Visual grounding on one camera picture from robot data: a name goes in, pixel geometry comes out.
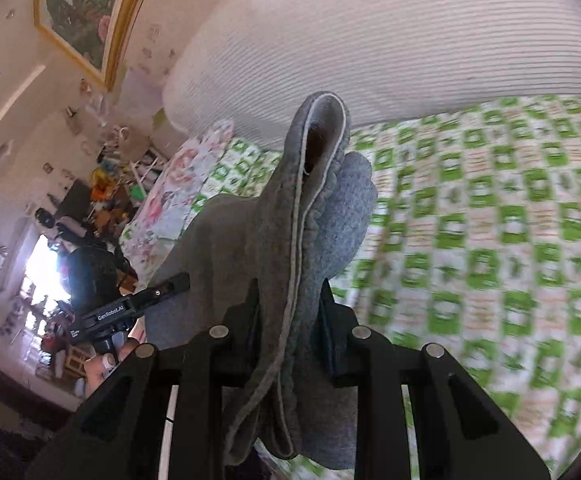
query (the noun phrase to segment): pink flower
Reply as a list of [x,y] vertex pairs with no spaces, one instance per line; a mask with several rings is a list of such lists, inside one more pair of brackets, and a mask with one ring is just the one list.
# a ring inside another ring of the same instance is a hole
[[97,36],[102,40],[102,43],[106,43],[106,36],[108,36],[108,27],[110,27],[110,16],[102,16],[99,20],[99,25],[97,25]]

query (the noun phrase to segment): sunlight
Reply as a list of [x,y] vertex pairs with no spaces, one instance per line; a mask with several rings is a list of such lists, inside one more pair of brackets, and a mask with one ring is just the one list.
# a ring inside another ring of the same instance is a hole
[[26,263],[26,276],[35,284],[33,304],[48,296],[48,303],[56,306],[57,301],[69,301],[68,294],[61,286],[57,272],[57,253],[48,248],[48,238],[40,236]]

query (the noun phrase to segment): silver screw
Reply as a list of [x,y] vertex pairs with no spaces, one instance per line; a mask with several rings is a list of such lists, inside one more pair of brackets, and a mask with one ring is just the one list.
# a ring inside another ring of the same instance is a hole
[[146,357],[151,357],[152,354],[155,353],[155,347],[150,345],[149,343],[144,343],[143,345],[139,345],[135,350],[135,354],[137,357],[141,359],[145,359]]
[[431,343],[426,347],[426,353],[430,357],[435,357],[439,359],[443,354],[446,353],[446,350],[443,348],[442,345],[438,345],[437,343]]
[[368,339],[372,332],[367,326],[356,326],[352,329],[352,335],[355,336],[357,339]]
[[228,327],[224,325],[215,325],[208,333],[212,338],[221,339],[228,335]]

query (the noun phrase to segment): gray cloth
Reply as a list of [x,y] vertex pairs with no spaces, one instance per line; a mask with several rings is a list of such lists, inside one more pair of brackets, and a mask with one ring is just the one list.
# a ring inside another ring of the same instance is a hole
[[260,437],[271,453],[329,468],[354,464],[356,394],[335,390],[313,344],[321,283],[352,260],[377,199],[371,167],[344,155],[349,117],[331,92],[309,96],[259,198],[206,203],[152,283],[190,274],[190,290],[154,307],[146,333],[159,348],[188,342],[242,303],[253,278],[262,306],[260,361],[224,406],[226,463]]

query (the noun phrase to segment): green checkered bedsheet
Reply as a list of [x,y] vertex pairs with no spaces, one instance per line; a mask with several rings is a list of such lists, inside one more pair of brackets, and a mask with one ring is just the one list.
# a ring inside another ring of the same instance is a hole
[[[581,450],[581,98],[375,124],[350,150],[371,161],[379,199],[331,282],[337,300],[394,343],[445,346],[556,477]],[[234,139],[193,211],[218,192],[258,195],[279,158]],[[279,464],[352,478],[303,457]]]

